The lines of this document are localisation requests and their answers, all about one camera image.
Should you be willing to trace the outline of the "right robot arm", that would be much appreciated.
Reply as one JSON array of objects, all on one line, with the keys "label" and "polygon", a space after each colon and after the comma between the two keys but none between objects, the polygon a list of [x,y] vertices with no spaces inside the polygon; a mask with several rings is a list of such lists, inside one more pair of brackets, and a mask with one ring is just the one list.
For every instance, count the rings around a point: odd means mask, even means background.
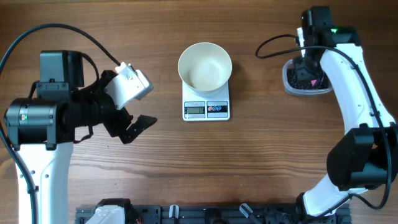
[{"label": "right robot arm", "polygon": [[367,71],[355,28],[338,27],[330,8],[313,6],[302,14],[300,45],[293,60],[298,80],[327,78],[340,106],[345,135],[329,152],[327,174],[304,193],[311,217],[324,217],[353,197],[385,186],[388,199],[397,175],[397,123],[384,107]]}]

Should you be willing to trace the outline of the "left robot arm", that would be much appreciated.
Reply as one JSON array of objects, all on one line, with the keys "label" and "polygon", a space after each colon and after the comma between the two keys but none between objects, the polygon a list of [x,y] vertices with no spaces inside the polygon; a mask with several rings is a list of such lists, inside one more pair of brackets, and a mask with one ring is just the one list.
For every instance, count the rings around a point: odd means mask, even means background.
[{"label": "left robot arm", "polygon": [[126,105],[140,100],[153,89],[146,75],[130,64],[96,74],[84,84],[83,62],[87,54],[71,50],[40,53],[40,78],[26,98],[15,99],[4,120],[9,144],[27,178],[19,184],[34,196],[32,216],[39,223],[68,221],[68,171],[76,128],[92,129],[102,124],[109,135],[124,144],[133,142],[157,121],[134,117]]}]

